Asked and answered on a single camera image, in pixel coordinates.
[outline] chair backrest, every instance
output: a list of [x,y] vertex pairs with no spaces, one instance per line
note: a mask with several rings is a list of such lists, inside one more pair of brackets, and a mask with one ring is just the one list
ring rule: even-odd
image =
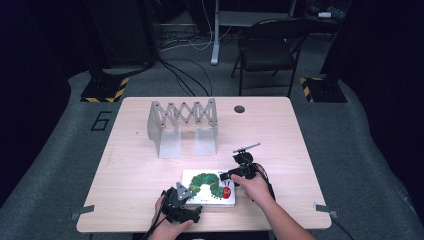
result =
[[246,38],[300,38],[310,33],[310,23],[303,18],[269,19],[253,24]]

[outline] white book cover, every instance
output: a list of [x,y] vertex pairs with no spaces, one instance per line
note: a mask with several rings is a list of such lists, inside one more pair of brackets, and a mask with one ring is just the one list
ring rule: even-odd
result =
[[232,207],[236,203],[234,182],[220,181],[222,170],[184,170],[182,185],[191,191],[186,205]]

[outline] white desk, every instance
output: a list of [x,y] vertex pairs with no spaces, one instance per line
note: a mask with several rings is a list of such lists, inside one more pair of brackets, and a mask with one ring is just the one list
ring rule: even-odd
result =
[[[94,212],[80,216],[80,232],[145,232],[154,215],[154,204],[162,190],[181,181],[184,169],[238,167],[233,150],[260,142],[249,150],[254,162],[266,170],[277,202],[304,228],[331,225],[305,142],[290,100],[285,97],[216,97],[218,112],[217,155],[195,156],[194,134],[183,133],[182,156],[158,159],[155,144],[147,136],[152,101],[207,103],[208,98],[125,98],[106,144],[84,206]],[[236,113],[242,105],[246,111]],[[270,230],[262,211],[236,188],[232,208],[204,207],[191,232]]]
[[297,0],[292,0],[288,13],[260,13],[260,12],[232,12],[220,11],[219,0],[215,3],[215,39],[212,50],[211,64],[217,65],[219,58],[219,26],[250,27],[253,24],[267,19],[288,18],[293,16]]

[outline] green caterpillar illustration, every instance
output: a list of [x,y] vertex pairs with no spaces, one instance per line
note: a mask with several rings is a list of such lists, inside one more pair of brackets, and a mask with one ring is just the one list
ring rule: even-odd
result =
[[200,192],[200,187],[203,184],[210,186],[212,197],[222,199],[224,188],[219,186],[219,178],[213,173],[202,173],[193,177],[188,188],[188,190],[191,191],[192,198]]

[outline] person's right arm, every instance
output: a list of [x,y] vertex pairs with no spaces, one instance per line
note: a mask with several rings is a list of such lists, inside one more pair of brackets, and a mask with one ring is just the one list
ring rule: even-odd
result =
[[243,186],[245,194],[264,212],[278,240],[315,239],[272,198],[268,185],[259,173],[251,180],[235,174],[231,175],[231,179]]

